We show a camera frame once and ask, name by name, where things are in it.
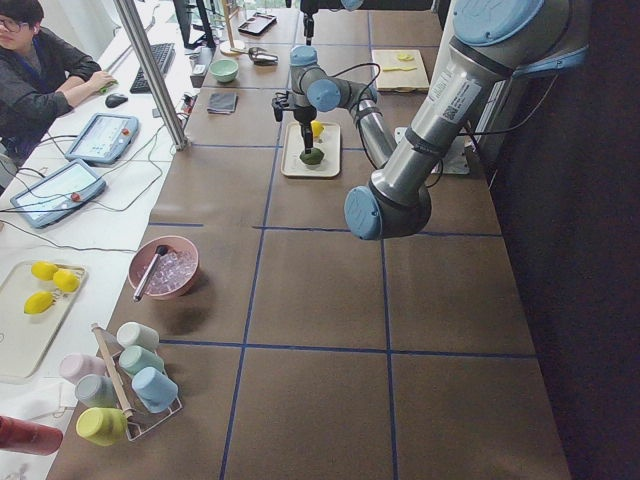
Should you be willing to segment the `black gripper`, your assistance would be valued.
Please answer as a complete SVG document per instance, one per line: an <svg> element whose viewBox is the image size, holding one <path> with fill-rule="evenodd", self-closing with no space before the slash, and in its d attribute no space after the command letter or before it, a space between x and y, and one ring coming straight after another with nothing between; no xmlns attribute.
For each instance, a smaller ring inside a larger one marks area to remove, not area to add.
<svg viewBox="0 0 640 480"><path fill-rule="evenodd" d="M313 15L315 15L319 11L319 1L318 0L300 0L299 1L299 9L304 13L303 16L303 33L305 44L310 46L312 44L312 40L315 32L315 22Z"/></svg>
<svg viewBox="0 0 640 480"><path fill-rule="evenodd" d="M313 107L297 107L294 110L294 118L301 124L300 131L303 140L304 152L310 154L314 147L312 138L311 122L314 120Z"/></svg>

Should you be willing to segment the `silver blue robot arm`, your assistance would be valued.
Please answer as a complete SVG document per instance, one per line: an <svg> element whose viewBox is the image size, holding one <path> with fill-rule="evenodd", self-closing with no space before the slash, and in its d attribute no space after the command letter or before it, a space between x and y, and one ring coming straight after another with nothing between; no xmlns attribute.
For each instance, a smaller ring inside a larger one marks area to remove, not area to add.
<svg viewBox="0 0 640 480"><path fill-rule="evenodd" d="M303 13L303 34L305 43L307 45L312 44L312 40L315 33L315 21L314 16L320 9L346 9L353 11L359 9L363 4L363 1L320 1L320 0L300 0L299 9Z"/></svg>
<svg viewBox="0 0 640 480"><path fill-rule="evenodd" d="M363 240L413 235L427 224L426 180L494 85L512 77L546 76L580 65L588 49L588 1L457 1L449 10L449 59L404 136L396 140L374 90L328 75L308 43L290 53L288 109L310 143L317 112L336 108L353 118L375 167L365 186L346 196L344 216Z"/></svg>

